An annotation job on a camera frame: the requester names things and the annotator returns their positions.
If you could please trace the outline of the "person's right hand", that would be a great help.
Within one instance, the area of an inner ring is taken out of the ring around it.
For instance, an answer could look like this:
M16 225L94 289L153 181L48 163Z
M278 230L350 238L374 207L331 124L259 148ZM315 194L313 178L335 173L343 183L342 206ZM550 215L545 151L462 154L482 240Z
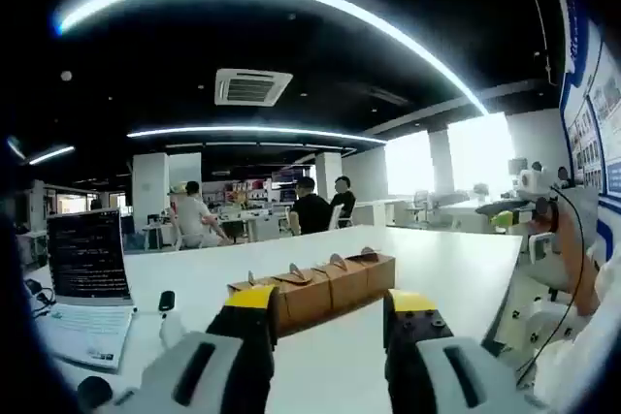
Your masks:
M535 215L528 226L533 234L554 233L560 245L573 240L572 217L557 205L550 205L546 214Z

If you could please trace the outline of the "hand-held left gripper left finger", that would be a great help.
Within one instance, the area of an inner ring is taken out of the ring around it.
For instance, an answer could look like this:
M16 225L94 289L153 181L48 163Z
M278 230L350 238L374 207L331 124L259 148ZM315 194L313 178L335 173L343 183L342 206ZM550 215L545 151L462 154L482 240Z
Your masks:
M263 413L275 373L278 288L231 295L208 328L183 336L143 373L145 413Z

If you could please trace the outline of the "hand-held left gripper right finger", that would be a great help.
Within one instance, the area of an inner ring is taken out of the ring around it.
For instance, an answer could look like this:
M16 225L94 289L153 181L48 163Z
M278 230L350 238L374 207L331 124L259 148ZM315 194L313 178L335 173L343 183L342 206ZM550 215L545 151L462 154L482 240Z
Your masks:
M394 413L537 413L509 368L455 336L437 306L413 292L383 298L384 376Z

